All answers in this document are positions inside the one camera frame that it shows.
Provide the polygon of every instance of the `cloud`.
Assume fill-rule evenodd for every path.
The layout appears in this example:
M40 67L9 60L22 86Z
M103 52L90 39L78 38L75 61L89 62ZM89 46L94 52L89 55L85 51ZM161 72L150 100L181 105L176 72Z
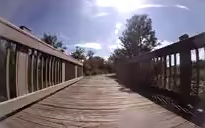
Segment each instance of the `cloud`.
M181 9L185 9L185 10L189 10L188 7L183 6L183 5L179 5L179 4L175 5L175 7L177 7L177 8L181 8Z
M113 52L115 49L123 48L123 46L121 45L121 41L117 39L115 44L109 45L108 48L110 52Z
M102 47L99 43L93 43L93 42L75 44L74 46L83 47L83 48L92 48L92 49L96 49L96 50L102 49Z
M58 37L62 40L70 40L70 38L68 36L65 36L64 34L58 34Z
M120 23L120 22L116 23L116 25L115 25L115 27L116 27L117 29L120 29L121 26L122 26L122 23Z
M118 32L119 32L121 26L122 26L122 23L120 23L120 22L116 23L116 25L115 25L115 31L114 31L115 35L118 34Z
M145 3L145 0L96 0L96 6L99 7L113 7L118 12L132 12L144 8L163 8L163 7L177 7L180 9L189 10L188 7L183 5L164 5L164 4L151 4Z
M115 29L114 33L117 35L118 34L118 29Z
M106 60L106 61L107 61L107 60L108 60L108 58L109 58L109 56L104 56L103 58L104 58L104 60Z
M160 48L163 48L163 47L166 47L167 45L170 45L170 44L173 44L174 42L173 41L168 41L168 40L158 40L158 42L161 44L161 45L158 45L154 48L155 49L160 49Z
M100 13L97 13L96 15L94 15L93 17L102 17L102 16L107 16L109 15L109 13L107 12L100 12Z

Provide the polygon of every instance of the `sky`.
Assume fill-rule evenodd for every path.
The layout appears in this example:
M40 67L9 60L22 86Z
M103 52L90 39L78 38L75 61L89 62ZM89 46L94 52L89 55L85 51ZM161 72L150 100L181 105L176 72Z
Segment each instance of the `sky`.
M126 19L135 14L152 19L159 47L205 32L205 0L0 0L0 17L38 37L57 35L68 52L80 46L104 58L120 47Z

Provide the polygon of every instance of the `green tree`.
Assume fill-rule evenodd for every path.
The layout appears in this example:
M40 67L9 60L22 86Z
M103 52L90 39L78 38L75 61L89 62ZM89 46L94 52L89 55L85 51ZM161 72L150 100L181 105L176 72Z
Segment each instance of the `green tree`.
M85 57L85 49L76 47L76 50L71 53L71 56L77 60L84 60Z
M132 58L151 51L157 43L152 20L147 15L134 15L127 20L126 30L119 37L123 48L114 51L113 57Z
M95 54L95 53L94 53L92 50L88 50L86 56L87 56L88 58L92 58L94 54Z
M52 45L54 48L60 49L62 52L64 52L64 50L66 49L62 41L58 40L58 37L56 35L44 33L42 40L45 43Z

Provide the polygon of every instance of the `wooden railing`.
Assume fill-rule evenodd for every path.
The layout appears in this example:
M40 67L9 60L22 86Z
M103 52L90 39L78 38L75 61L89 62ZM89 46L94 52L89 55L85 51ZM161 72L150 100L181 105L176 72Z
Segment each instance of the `wooden railing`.
M82 76L82 63L0 18L0 118Z
M205 33L117 64L125 85L205 99Z

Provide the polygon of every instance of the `wooden deck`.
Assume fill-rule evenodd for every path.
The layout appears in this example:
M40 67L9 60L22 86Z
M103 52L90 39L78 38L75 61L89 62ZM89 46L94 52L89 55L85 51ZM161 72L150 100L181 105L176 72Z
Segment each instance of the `wooden deck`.
M194 128L107 76L84 78L0 122L0 128Z

